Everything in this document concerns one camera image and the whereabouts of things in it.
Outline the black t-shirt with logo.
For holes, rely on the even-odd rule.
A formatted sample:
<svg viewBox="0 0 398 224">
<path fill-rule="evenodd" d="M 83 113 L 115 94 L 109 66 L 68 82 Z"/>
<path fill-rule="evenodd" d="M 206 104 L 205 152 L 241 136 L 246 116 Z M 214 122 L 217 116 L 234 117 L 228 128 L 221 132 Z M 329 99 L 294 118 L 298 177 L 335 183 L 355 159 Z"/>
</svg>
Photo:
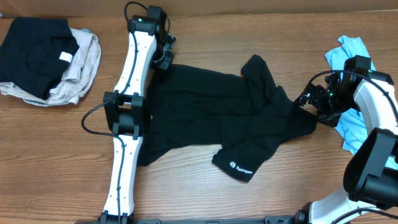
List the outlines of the black t-shirt with logo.
<svg viewBox="0 0 398 224">
<path fill-rule="evenodd" d="M 147 89 L 147 105 L 152 122 L 140 166 L 174 148 L 219 144 L 212 162 L 242 182 L 249 182 L 281 144 L 317 126 L 316 117 L 275 84 L 258 55 L 238 76 L 178 64 L 158 70 Z"/>
</svg>

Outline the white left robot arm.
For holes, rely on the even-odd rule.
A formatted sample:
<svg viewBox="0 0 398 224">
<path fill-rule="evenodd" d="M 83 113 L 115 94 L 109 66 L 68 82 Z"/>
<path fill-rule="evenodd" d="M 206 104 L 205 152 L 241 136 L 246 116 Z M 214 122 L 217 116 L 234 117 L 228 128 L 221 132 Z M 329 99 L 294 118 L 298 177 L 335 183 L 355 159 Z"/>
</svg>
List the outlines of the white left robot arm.
<svg viewBox="0 0 398 224">
<path fill-rule="evenodd" d="M 165 24 L 166 12 L 149 6 L 145 16 L 127 19 L 129 45 L 121 77 L 103 97 L 108 128 L 113 136 L 114 159 L 108 197 L 98 223 L 132 223 L 137 158 L 150 118 L 144 92 L 150 69 L 172 63 L 176 38 Z"/>
</svg>

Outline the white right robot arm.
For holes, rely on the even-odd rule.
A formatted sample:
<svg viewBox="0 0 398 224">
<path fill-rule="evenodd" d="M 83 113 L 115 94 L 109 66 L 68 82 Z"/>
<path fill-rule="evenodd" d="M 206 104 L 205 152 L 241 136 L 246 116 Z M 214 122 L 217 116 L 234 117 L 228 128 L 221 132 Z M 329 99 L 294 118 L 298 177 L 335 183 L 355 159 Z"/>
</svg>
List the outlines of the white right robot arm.
<svg viewBox="0 0 398 224">
<path fill-rule="evenodd" d="M 392 219 L 397 206 L 397 171 L 386 167 L 397 159 L 397 102 L 387 73 L 371 69 L 371 59 L 355 55 L 342 70 L 325 71 L 327 86 L 309 81 L 295 104 L 313 105 L 319 123 L 330 127 L 349 109 L 362 113 L 367 138 L 348 163 L 343 185 L 327 197 L 307 203 L 286 223 L 349 223 L 366 213 Z"/>
</svg>

